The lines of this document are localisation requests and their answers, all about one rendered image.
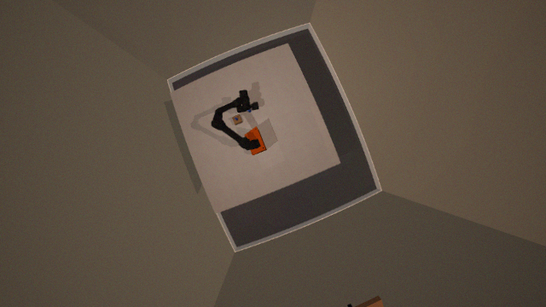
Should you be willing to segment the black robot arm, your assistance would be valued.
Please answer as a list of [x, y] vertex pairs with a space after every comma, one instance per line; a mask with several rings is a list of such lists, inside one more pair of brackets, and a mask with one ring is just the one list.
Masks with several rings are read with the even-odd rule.
[[246, 150], [253, 150], [255, 148], [259, 148], [261, 145], [258, 141], [258, 139], [251, 140], [247, 137], [241, 137], [239, 136], [235, 131], [231, 130], [229, 127], [227, 127], [223, 121], [223, 113], [229, 111], [231, 108], [239, 107], [240, 105], [243, 105], [244, 108], [247, 108], [250, 106], [250, 99], [247, 94], [247, 90], [241, 90], [239, 93], [240, 97], [237, 97], [233, 102], [224, 105], [222, 107], [219, 107], [214, 115], [213, 121], [212, 121], [212, 127], [221, 130], [223, 133], [226, 133], [227, 135], [231, 136], [233, 139], [235, 139], [238, 144], [245, 148]]

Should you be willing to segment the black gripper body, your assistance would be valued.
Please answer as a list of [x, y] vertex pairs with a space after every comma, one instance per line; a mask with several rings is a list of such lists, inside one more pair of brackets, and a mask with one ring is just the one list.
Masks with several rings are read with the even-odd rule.
[[254, 110], [257, 110], [258, 109], [258, 102], [256, 101], [256, 102], [250, 104], [250, 106], [247, 107], [247, 108], [244, 108], [241, 105], [239, 107], [236, 107], [236, 108], [237, 108], [238, 113], [241, 113], [242, 111], [245, 111], [245, 110], [251, 110], [251, 108], [254, 108]]

